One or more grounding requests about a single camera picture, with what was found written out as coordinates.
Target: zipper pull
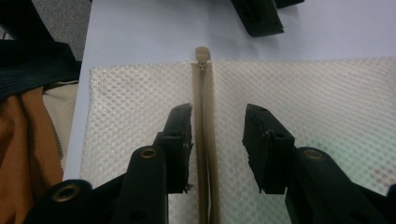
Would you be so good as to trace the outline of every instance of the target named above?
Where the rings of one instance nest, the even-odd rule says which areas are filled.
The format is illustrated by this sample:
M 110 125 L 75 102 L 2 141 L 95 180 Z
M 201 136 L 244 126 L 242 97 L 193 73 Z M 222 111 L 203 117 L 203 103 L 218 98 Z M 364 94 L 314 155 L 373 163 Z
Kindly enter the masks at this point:
M 199 47 L 195 50 L 195 58 L 201 71 L 205 71 L 206 63 L 210 60 L 209 48 Z

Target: brown fabric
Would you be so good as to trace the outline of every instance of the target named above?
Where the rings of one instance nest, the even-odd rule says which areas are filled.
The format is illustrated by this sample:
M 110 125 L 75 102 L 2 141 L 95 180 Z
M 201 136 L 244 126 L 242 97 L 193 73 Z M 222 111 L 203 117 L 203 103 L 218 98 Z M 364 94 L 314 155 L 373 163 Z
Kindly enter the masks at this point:
M 0 223 L 22 223 L 43 193 L 62 181 L 42 92 L 37 88 L 0 101 Z

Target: metal grommet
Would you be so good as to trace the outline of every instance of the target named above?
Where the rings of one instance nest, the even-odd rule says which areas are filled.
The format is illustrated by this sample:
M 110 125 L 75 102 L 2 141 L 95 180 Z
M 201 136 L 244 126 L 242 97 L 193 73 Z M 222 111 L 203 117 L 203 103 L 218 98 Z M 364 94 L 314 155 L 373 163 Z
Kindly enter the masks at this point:
M 140 152 L 140 156 L 149 159 L 157 156 L 157 150 L 153 148 L 147 148 Z
M 318 152 L 317 150 L 314 150 L 314 149 L 307 149 L 307 150 L 305 150 L 305 151 L 304 151 L 304 155 L 305 155 L 307 158 L 309 158 L 309 159 L 311 159 L 311 160 L 313 160 L 313 161 L 321 161 L 321 160 L 324 159 L 324 158 L 323 158 L 323 155 L 322 155 L 320 152 Z
M 52 195 L 52 200 L 57 203 L 63 203 L 73 199 L 79 194 L 80 187 L 78 184 L 68 184 L 61 189 L 56 190 L 56 192 Z

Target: white perforated fabric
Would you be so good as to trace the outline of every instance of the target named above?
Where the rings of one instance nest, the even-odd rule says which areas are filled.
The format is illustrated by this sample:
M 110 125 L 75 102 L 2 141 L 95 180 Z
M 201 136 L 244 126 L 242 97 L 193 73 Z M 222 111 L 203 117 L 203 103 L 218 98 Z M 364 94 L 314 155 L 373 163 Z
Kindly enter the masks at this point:
M 214 62 L 221 223 L 290 223 L 284 196 L 260 194 L 242 145 L 247 103 L 269 109 L 296 146 L 330 154 L 352 181 L 396 183 L 396 59 Z
M 135 149 L 152 145 L 173 107 L 192 102 L 191 64 L 94 68 L 90 83 L 80 177 L 98 187 L 126 171 Z M 169 195 L 170 223 L 198 223 L 195 148 L 189 183 L 188 194 Z

